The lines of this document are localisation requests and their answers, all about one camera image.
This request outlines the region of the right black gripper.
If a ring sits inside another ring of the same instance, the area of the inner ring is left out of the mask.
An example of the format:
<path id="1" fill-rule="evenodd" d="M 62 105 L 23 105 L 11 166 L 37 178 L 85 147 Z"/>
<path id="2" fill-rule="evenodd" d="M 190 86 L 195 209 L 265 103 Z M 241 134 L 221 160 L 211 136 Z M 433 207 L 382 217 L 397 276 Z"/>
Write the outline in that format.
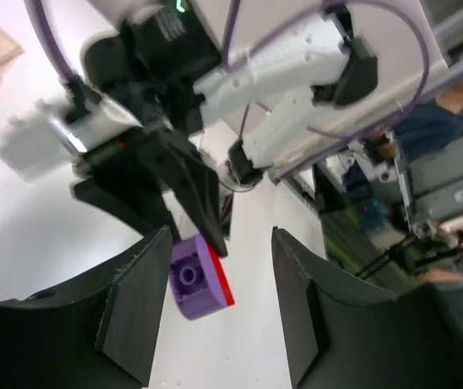
<path id="1" fill-rule="evenodd" d="M 171 191 L 198 231 L 224 258 L 228 255 L 220 221 L 220 184 L 195 145 L 169 130 L 130 130 L 88 153 L 78 163 L 84 179 L 71 187 L 80 202 L 96 207 L 141 235 L 164 226 L 178 228 L 163 194 Z"/>

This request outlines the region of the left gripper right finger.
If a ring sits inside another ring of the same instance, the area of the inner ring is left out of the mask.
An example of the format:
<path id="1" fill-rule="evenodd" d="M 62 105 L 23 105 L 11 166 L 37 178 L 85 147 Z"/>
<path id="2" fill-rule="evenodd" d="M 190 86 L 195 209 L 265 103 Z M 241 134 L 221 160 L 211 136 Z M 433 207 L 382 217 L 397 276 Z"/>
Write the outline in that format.
<path id="1" fill-rule="evenodd" d="M 294 388 L 463 388 L 463 282 L 369 284 L 272 231 Z"/>

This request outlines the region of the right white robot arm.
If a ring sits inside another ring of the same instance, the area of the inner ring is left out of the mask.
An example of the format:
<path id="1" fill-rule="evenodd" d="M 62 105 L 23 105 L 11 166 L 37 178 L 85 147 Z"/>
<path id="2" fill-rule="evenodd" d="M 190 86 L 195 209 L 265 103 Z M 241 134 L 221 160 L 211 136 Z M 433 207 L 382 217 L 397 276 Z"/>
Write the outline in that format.
<path id="1" fill-rule="evenodd" d="M 225 60 L 191 1 L 163 1 L 142 21 L 124 17 L 117 34 L 84 54 L 91 84 L 135 118 L 88 150 L 76 199 L 140 233 L 172 226 L 162 200 L 172 190 L 209 246 L 226 256 L 221 185 L 249 187 L 270 168 L 296 128 L 276 109 L 267 125 L 233 144 L 222 173 L 189 140 L 235 110 L 301 89 L 311 105 L 343 108 L 378 83 L 378 60 L 355 36 L 347 7 L 290 20 L 234 63 Z"/>

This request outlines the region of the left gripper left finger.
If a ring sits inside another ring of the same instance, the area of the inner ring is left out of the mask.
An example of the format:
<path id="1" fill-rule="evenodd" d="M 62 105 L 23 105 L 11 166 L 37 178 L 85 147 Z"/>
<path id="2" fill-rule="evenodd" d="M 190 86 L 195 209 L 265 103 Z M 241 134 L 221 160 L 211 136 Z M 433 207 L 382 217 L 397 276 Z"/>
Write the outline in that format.
<path id="1" fill-rule="evenodd" d="M 30 298 L 0 302 L 0 386 L 146 386 L 172 237 L 121 254 Z"/>

